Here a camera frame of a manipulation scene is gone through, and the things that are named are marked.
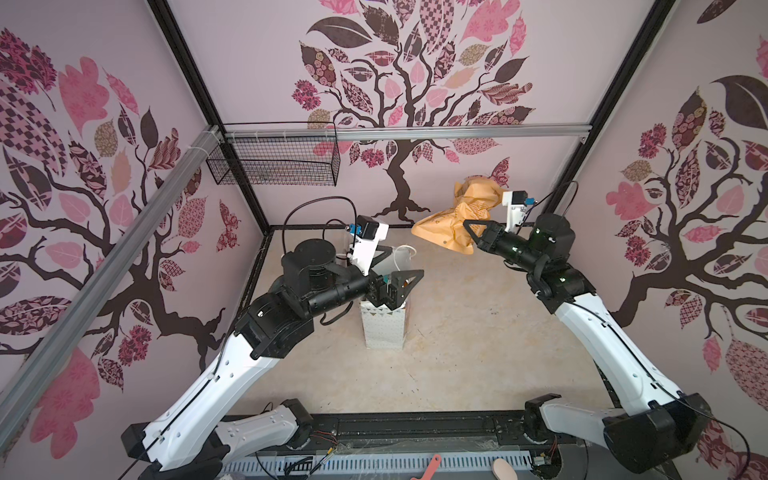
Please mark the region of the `orange-brown snack bag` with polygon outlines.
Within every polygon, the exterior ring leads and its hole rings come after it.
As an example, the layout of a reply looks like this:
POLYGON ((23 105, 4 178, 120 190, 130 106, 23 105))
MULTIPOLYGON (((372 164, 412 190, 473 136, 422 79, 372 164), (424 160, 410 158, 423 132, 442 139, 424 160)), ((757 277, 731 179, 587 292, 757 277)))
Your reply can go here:
POLYGON ((442 248, 464 254, 474 253, 474 242, 464 227, 465 220, 490 220, 491 210, 501 204, 503 190, 490 178, 475 176, 454 185, 453 206, 430 215, 411 228, 416 237, 442 248))

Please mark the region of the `white patterned paper gift bag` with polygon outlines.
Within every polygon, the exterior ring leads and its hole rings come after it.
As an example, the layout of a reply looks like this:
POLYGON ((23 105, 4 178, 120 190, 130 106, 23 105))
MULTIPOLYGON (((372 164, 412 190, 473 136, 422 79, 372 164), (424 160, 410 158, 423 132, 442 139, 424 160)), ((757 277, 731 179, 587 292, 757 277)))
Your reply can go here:
MULTIPOLYGON (((395 271, 411 268, 417 250, 407 244, 392 249, 373 267, 373 272, 386 278, 395 271)), ((410 305, 405 300, 396 310, 386 306, 375 307, 367 300, 359 301, 366 347, 368 349, 402 350, 410 305)))

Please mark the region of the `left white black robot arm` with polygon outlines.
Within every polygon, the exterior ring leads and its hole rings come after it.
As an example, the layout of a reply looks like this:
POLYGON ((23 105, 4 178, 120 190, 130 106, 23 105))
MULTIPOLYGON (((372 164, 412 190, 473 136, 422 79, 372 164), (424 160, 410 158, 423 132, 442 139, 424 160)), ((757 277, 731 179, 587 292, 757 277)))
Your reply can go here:
POLYGON ((421 270, 381 275, 342 265, 335 247, 314 238, 281 259, 283 273, 235 322, 222 351, 156 420, 130 425, 121 440, 145 463, 143 479, 214 479, 233 461, 271 447, 303 447, 314 420, 296 399, 228 421, 226 415, 266 372, 315 330, 315 320, 363 299, 394 311, 423 278, 421 270))

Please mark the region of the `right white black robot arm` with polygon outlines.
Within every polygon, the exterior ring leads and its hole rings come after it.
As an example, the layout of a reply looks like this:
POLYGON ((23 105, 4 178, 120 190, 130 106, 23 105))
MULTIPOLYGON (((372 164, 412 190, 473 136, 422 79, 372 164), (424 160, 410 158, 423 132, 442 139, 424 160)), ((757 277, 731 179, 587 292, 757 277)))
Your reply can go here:
POLYGON ((480 250, 525 273, 532 293, 581 342, 617 398, 612 410, 578 406, 559 394, 529 400, 523 417, 528 439, 577 437, 605 448, 635 474, 694 449, 709 424, 709 405, 654 366, 570 265, 575 233, 566 218, 543 214, 526 238, 492 220, 466 220, 463 227, 480 250))

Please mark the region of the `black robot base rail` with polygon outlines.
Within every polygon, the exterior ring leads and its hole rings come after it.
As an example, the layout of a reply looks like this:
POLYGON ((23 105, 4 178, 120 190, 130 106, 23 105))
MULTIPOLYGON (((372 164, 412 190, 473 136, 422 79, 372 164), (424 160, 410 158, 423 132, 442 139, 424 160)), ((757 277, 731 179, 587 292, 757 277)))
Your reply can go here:
MULTIPOLYGON (((527 439, 519 411, 317 414, 311 415, 313 431, 301 448, 271 447, 259 454, 331 455, 380 453, 501 452, 527 451, 533 459, 530 471, 518 471, 518 479, 632 479, 634 473, 622 467, 607 450, 558 434, 545 443, 527 439)), ((369 474, 321 476, 314 479, 412 479, 422 474, 369 474)), ((214 479, 267 479, 224 475, 214 479)), ((433 479, 495 479, 492 470, 473 473, 437 473, 433 479)))

